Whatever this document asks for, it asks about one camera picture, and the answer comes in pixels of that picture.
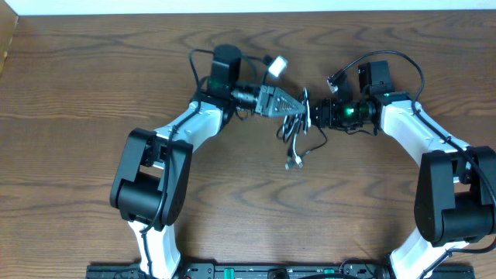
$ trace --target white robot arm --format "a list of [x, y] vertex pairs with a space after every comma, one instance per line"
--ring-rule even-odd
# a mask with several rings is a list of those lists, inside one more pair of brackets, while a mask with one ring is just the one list
[[[417, 102], [415, 107], [420, 110], [424, 119], [427, 119], [431, 125], [435, 126], [441, 133], [450, 135], [439, 124], [434, 122]], [[455, 153], [456, 150], [445, 143], [437, 136], [428, 126], [419, 120], [412, 112], [412, 101], [404, 100], [392, 102], [382, 108], [381, 129], [384, 133], [392, 136], [403, 148], [410, 154], [415, 162], [420, 166], [422, 155], [435, 150], [446, 153]], [[469, 146], [462, 140], [452, 136], [452, 141], [464, 150]], [[459, 178], [454, 177], [453, 182], [458, 182]], [[448, 249], [464, 248], [469, 243], [466, 241], [455, 241], [444, 244], [443, 246], [433, 247], [432, 244], [425, 240], [415, 228], [412, 234], [399, 248], [394, 250], [390, 255], [391, 268], [396, 278], [417, 279], [424, 270], [434, 264]]]
[[[209, 53], [213, 54], [211, 75], [197, 81], [188, 110], [154, 131], [135, 129], [129, 134], [112, 186], [110, 203], [129, 222], [138, 240], [139, 268], [155, 278], [172, 278], [181, 261], [174, 222], [185, 199], [192, 153], [221, 131], [235, 109], [266, 117], [308, 111], [308, 106], [280, 88], [238, 82], [239, 63], [246, 57], [235, 46], [217, 46]], [[267, 72], [277, 76], [285, 63], [278, 57]], [[159, 168], [162, 177], [144, 174], [141, 167]]]

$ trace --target wooden table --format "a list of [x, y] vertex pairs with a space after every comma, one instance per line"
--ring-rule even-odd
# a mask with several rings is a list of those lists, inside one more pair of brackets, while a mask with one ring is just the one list
[[[314, 99], [329, 97], [326, 77], [353, 58], [405, 52], [424, 70], [428, 113], [468, 143], [496, 147], [496, 12], [22, 17], [0, 80], [0, 277], [83, 277], [88, 264], [139, 258], [109, 205], [126, 137], [180, 115], [195, 88], [188, 51], [220, 43], [285, 56], [276, 84], [295, 95], [306, 86]], [[388, 59], [397, 89], [417, 88], [408, 63], [374, 59]], [[210, 62], [196, 57], [200, 75]], [[328, 263], [380, 259], [403, 243], [419, 168], [398, 143], [326, 131], [327, 146], [286, 171], [280, 124], [233, 119], [195, 152], [176, 223], [186, 257]], [[299, 148], [320, 140], [313, 129]], [[495, 255], [453, 260], [490, 278]]]

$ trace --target black cable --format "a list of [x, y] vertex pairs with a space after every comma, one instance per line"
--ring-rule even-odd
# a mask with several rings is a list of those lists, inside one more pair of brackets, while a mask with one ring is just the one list
[[267, 65], [265, 64], [264, 59], [262, 59], [262, 58], [260, 58], [260, 57], [252, 57], [252, 56], [250, 56], [250, 55], [246, 55], [245, 57], [246, 57], [246, 58], [248, 58], [248, 59], [251, 59], [251, 60], [255, 60], [255, 61], [261, 62], [263, 65], [267, 66]]
[[143, 249], [145, 250], [146, 261], [148, 262], [148, 275], [150, 278], [153, 278], [153, 270], [152, 270], [152, 258], [150, 256], [150, 250], [148, 249], [148, 241], [146, 240], [146, 232], [141, 233], [141, 238], [143, 239]]
[[244, 55], [242, 55], [241, 58], [245, 62], [247, 62], [248, 65], [250, 66], [250, 68], [252, 69], [252, 71], [253, 71], [253, 82], [257, 82], [257, 79], [258, 79], [257, 66], [255, 66], [255, 64], [253, 63], [252, 58], [251, 57], [248, 57], [248, 56], [244, 56]]
[[[300, 96], [298, 97], [298, 100], [303, 103], [307, 102], [308, 94], [305, 94], [305, 91], [303, 91], [303, 98]], [[319, 144], [318, 146], [314, 146], [306, 150], [303, 153], [298, 154], [296, 151], [296, 138], [300, 133], [301, 127], [308, 125], [306, 121], [307, 121], [306, 113], [297, 114], [297, 115], [287, 115], [284, 117], [283, 124], [279, 126], [279, 129], [277, 129], [276, 131], [276, 137], [279, 140], [282, 140], [283, 143], [289, 143], [290, 141], [292, 142], [292, 144], [288, 147], [288, 159], [291, 159], [293, 156], [303, 158], [309, 155], [312, 151], [325, 146], [328, 142], [328, 138], [324, 133], [324, 131], [322, 131], [320, 127], [316, 126], [319, 129], [319, 132], [324, 137], [324, 142]]]
[[265, 72], [263, 73], [262, 80], [260, 81], [260, 84], [265, 84], [265, 80], [267, 79], [267, 74], [269, 74], [269, 71], [265, 70]]
[[352, 261], [352, 260], [358, 261], [358, 262], [360, 262], [361, 264], [363, 264], [363, 265], [365, 266], [365, 268], [366, 268], [366, 269], [367, 269], [367, 271], [370, 273], [370, 275], [372, 275], [372, 277], [369, 277], [369, 278], [367, 278], [367, 279], [374, 279], [374, 278], [375, 278], [374, 272], [372, 272], [372, 270], [370, 270], [369, 266], [367, 266], [367, 264], [366, 264], [363, 260], [361, 260], [361, 259], [359, 259], [359, 258], [357, 258], [357, 257], [352, 257], [352, 258], [349, 258], [348, 260], [343, 261], [343, 262], [341, 263], [341, 265], [339, 266], [339, 272], [341, 272], [341, 273], [343, 273], [343, 274], [344, 274], [344, 269], [343, 269], [344, 265], [345, 265], [346, 263], [348, 263], [348, 262]]
[[[208, 76], [203, 77], [198, 82], [198, 86], [196, 88], [197, 92], [200, 92], [200, 90], [202, 89], [202, 86], [205, 83], [205, 81], [207, 80], [207, 78], [208, 78]], [[178, 124], [172, 126], [172, 129], [171, 129], [170, 134], [169, 134], [169, 138], [167, 139], [169, 143], [172, 142], [172, 139], [173, 139], [174, 135], [176, 134], [176, 132], [179, 130], [179, 128], [184, 123], [186, 123], [191, 117], [196, 115], [200, 111], [201, 107], [202, 107], [202, 102], [198, 101], [198, 106], [196, 107], [196, 109], [192, 113], [190, 113], [188, 116], [183, 118]], [[146, 241], [146, 234], [153, 228], [153, 226], [155, 225], [157, 220], [160, 218], [160, 216], [162, 214], [162, 210], [164, 209], [165, 200], [167, 197], [167, 184], [169, 181], [171, 152], [172, 152], [171, 145], [167, 144], [167, 153], [166, 153], [166, 157], [164, 160], [164, 188], [162, 190], [162, 196], [160, 197], [159, 205], [157, 207], [157, 211], [155, 212], [155, 216], [153, 217], [152, 221], [148, 224], [148, 226], [145, 229], [142, 229], [139, 231], [141, 233], [141, 238], [143, 239], [143, 248], [145, 250], [146, 261], [148, 262], [148, 274], [150, 275], [151, 278], [153, 278], [152, 261], [151, 261], [151, 257], [150, 257], [150, 251], [148, 250], [148, 242]]]
[[241, 121], [245, 121], [248, 119], [248, 115], [250, 115], [249, 112], [246, 112], [246, 115], [244, 117], [240, 116], [239, 115], [239, 111], [237, 109], [234, 110], [234, 114], [236, 115], [236, 117], [241, 120]]
[[[475, 163], [474, 159], [471, 156], [469, 156], [469, 154], [467, 153], [470, 150], [470, 147], [468, 146], [467, 147], [467, 150], [463, 150], [463, 148], [461, 148], [460, 146], [458, 146], [457, 144], [455, 144], [452, 141], [451, 136], [445, 136], [445, 135], [443, 135], [436, 127], [434, 127], [431, 123], [429, 123], [429, 121], [427, 121], [420, 114], [420, 112], [422, 112], [422, 111], [420, 109], [417, 109], [416, 108], [415, 105], [416, 105], [416, 103], [417, 103], [417, 101], [419, 99], [420, 94], [422, 93], [422, 91], [423, 91], [423, 89], [425, 87], [425, 77], [424, 77], [424, 74], [423, 74], [422, 69], [420, 68], [420, 66], [416, 62], [414, 62], [414, 60], [412, 58], [408, 57], [406, 54], [400, 53], [400, 52], [395, 51], [395, 50], [379, 50], [379, 51], [374, 51], [374, 52], [371, 52], [371, 53], [364, 54], [363, 56], [355, 59], [355, 61], [353, 61], [352, 63], [348, 64], [346, 67], [344, 67], [343, 70], [341, 70], [337, 74], [337, 76], [335, 77], [335, 79], [337, 79], [340, 75], [342, 75], [346, 70], [348, 70], [350, 67], [352, 67], [358, 61], [362, 60], [365, 57], [369, 57], [369, 56], [376, 55], [376, 54], [394, 54], [394, 55], [398, 55], [400, 57], [405, 58], [408, 62], [410, 62], [410, 64], [412, 64], [415, 67], [415, 69], [417, 69], [418, 75], [420, 76], [421, 84], [420, 84], [420, 87], [417, 90], [417, 95], [412, 100], [412, 111], [413, 111], [414, 115], [417, 116], [418, 119], [423, 124], [425, 124], [427, 127], [429, 127], [441, 140], [443, 140], [444, 143], [448, 143], [456, 151], [458, 151], [459, 153], [462, 154], [462, 156], [471, 165], [472, 169], [475, 171], [475, 173], [477, 174], [477, 176], [482, 180], [482, 185], [486, 188], [487, 192], [489, 193], [489, 196], [491, 198], [491, 202], [492, 202], [493, 207], [496, 208], [496, 194], [494, 193], [494, 190], [491, 187], [491, 184], [489, 183], [489, 180], [487, 179], [487, 177], [484, 174], [484, 172], [479, 168], [478, 164]], [[480, 253], [491, 252], [495, 248], [496, 248], [496, 238], [494, 238], [494, 241], [489, 246], [487, 246], [485, 248], [481, 248], [481, 249], [459, 249], [459, 248], [448, 249], [434, 264], [431, 265], [431, 267], [429, 267], [427, 270], [424, 270], [422, 272], [421, 279], [428, 272], [430, 272], [431, 270], [434, 270], [437, 266], [439, 266], [446, 258], [451, 257], [453, 252], [480, 254]]]
[[363, 86], [362, 88], [362, 102], [365, 102], [365, 98], [367, 97], [365, 93], [367, 92], [367, 89], [370, 87], [370, 84], [367, 84]]
[[[373, 51], [373, 52], [364, 54], [361, 57], [358, 57], [357, 59], [355, 59], [355, 61], [353, 61], [350, 64], [348, 64], [346, 67], [344, 67], [344, 69], [342, 69], [337, 74], [337, 76], [335, 77], [335, 79], [337, 79], [341, 74], [343, 74], [346, 70], [348, 70], [350, 67], [352, 67], [354, 64], [356, 64], [358, 61], [362, 60], [363, 58], [366, 58], [366, 57], [369, 57], [369, 56], [372, 56], [372, 55], [377, 55], [377, 54], [394, 54], [394, 55], [398, 55], [399, 57], [405, 58], [408, 62], [410, 62], [410, 64], [412, 64], [415, 67], [415, 69], [417, 69], [418, 75], [420, 76], [421, 84], [420, 84], [420, 87], [417, 90], [417, 95], [412, 100], [412, 111], [413, 111], [413, 113], [415, 114], [415, 116], [418, 117], [418, 119], [420, 119], [420, 121], [422, 121], [422, 123], [424, 123], [437, 136], [439, 136], [439, 138], [441, 138], [441, 140], [443, 140], [445, 143], [448, 143], [450, 146], [452, 146], [453, 148], [455, 148], [456, 151], [460, 152], [463, 155], [463, 157], [465, 157], [465, 159], [470, 163], [471, 167], [474, 169], [474, 171], [477, 174], [477, 176], [482, 180], [483, 185], [485, 186], [487, 192], [489, 193], [489, 195], [491, 197], [492, 204], [496, 208], [496, 194], [494, 193], [494, 190], [491, 187], [491, 184], [489, 183], [489, 180], [487, 179], [486, 175], [479, 168], [479, 166], [474, 162], [474, 160], [472, 159], [472, 157], [470, 157], [465, 150], [463, 150], [461, 147], [459, 147], [458, 145], [456, 145], [452, 141], [451, 136], [445, 136], [445, 135], [443, 135], [436, 127], [434, 127], [431, 123], [429, 123], [427, 120], [425, 120], [422, 117], [422, 115], [420, 114], [421, 110], [419, 110], [419, 109], [417, 109], [415, 107], [415, 105], [416, 105], [416, 103], [417, 103], [417, 101], [419, 99], [419, 96], [420, 96], [420, 94], [422, 93], [422, 91], [423, 91], [423, 89], [425, 87], [425, 77], [424, 77], [424, 73], [422, 72], [422, 69], [420, 68], [420, 66], [412, 58], [410, 58], [406, 54], [401, 53], [401, 52], [396, 51], [396, 50], [378, 50], [378, 51]], [[488, 246], [487, 248], [483, 248], [483, 249], [478, 249], [478, 250], [457, 249], [456, 251], [453, 251], [453, 252], [459, 252], [459, 253], [486, 253], [486, 252], [489, 252], [489, 251], [493, 250], [495, 247], [496, 247], [496, 243], [494, 243], [493, 246]]]
[[328, 127], [328, 128], [336, 130], [336, 131], [340, 131], [340, 132], [345, 132], [347, 135], [350, 135], [350, 136], [352, 136], [356, 133], [365, 133], [369, 136], [376, 136], [376, 135], [372, 134], [371, 132], [368, 132], [364, 129], [359, 129], [359, 130], [353, 131], [352, 129], [342, 128], [342, 127]]
[[200, 83], [200, 81], [198, 79], [198, 74], [196, 73], [195, 64], [193, 63], [193, 54], [195, 52], [210, 53], [210, 54], [213, 54], [214, 52], [211, 50], [202, 50], [202, 49], [194, 49], [194, 50], [189, 52], [189, 64], [191, 65], [191, 70], [193, 71], [193, 75], [195, 76], [196, 87], [198, 87], [198, 84]]
[[317, 129], [319, 129], [319, 132], [322, 134], [322, 136], [324, 137], [324, 142], [319, 144], [318, 146], [315, 146], [315, 147], [312, 147], [311, 149], [309, 150], [306, 150], [302, 155], [301, 155], [301, 158], [307, 156], [310, 152], [314, 151], [314, 150], [317, 150], [319, 149], [320, 147], [322, 146], [325, 146], [325, 144], [327, 143], [327, 136], [326, 134], [324, 133], [324, 131], [322, 131], [322, 129], [319, 127], [319, 126], [315, 126], [317, 127]]

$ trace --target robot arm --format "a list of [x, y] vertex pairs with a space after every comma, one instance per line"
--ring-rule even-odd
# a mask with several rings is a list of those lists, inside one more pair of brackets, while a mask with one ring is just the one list
[[[353, 130], [374, 124], [376, 130], [396, 139], [420, 166], [414, 208], [417, 228], [389, 257], [391, 273], [396, 278], [430, 277], [432, 269], [449, 256], [447, 251], [462, 249], [494, 233], [496, 212], [489, 193], [467, 162], [466, 154], [461, 153], [474, 158], [485, 174], [492, 174], [496, 153], [491, 148], [473, 148], [456, 139], [418, 102], [418, 113], [414, 114], [409, 93], [394, 90], [386, 61], [359, 66], [363, 98], [358, 102], [352, 101], [343, 75], [333, 77], [329, 78], [329, 87], [336, 98], [321, 100], [313, 108], [316, 125]], [[439, 134], [449, 137], [460, 149], [446, 143]], [[496, 185], [495, 178], [489, 175], [491, 185]], [[471, 184], [470, 190], [455, 193], [454, 183], [458, 182]]]
[[[438, 131], [451, 136], [422, 110], [422, 105], [417, 102], [415, 107], [420, 110], [423, 118], [435, 126]], [[397, 140], [419, 166], [424, 153], [434, 150], [442, 150], [446, 153], [456, 152], [452, 146], [445, 143], [421, 122], [416, 115], [413, 115], [411, 100], [392, 102], [383, 106], [381, 111], [381, 130]], [[452, 141], [464, 150], [469, 146], [464, 141], [451, 137]]]
[[[186, 196], [192, 153], [219, 133], [236, 109], [266, 117], [307, 112], [280, 88], [238, 82], [239, 64], [246, 57], [235, 46], [217, 46], [212, 54], [210, 77], [198, 82], [185, 113], [154, 131], [137, 128], [129, 134], [112, 186], [110, 203], [138, 240], [139, 268], [153, 277], [172, 278], [181, 260], [174, 222]], [[285, 63], [278, 57], [267, 72], [277, 76]], [[141, 167], [156, 167], [163, 173], [154, 177], [140, 171]]]

